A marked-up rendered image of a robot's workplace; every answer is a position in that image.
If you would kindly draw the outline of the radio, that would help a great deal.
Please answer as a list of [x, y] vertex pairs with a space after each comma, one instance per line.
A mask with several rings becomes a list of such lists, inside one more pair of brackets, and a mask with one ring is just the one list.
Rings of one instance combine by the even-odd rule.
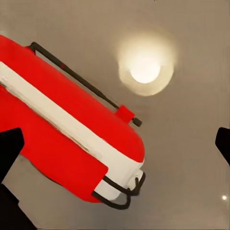
[[[41, 58], [38, 51], [106, 100], [115, 114]], [[0, 36], [0, 133], [19, 127], [20, 151], [38, 171], [85, 202], [125, 210], [145, 181], [144, 145], [129, 125], [142, 122], [118, 107], [38, 43]], [[124, 206], [113, 203], [125, 193]]]

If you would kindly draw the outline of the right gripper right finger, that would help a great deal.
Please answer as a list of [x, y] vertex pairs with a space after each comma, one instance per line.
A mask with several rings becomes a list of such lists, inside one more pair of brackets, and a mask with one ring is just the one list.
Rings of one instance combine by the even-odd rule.
[[215, 144], [230, 165], [230, 129], [219, 128]]

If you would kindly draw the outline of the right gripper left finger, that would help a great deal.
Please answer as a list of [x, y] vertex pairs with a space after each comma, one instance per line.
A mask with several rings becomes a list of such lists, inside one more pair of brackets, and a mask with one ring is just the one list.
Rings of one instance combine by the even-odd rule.
[[24, 146], [22, 131], [19, 127], [0, 133], [0, 184]]

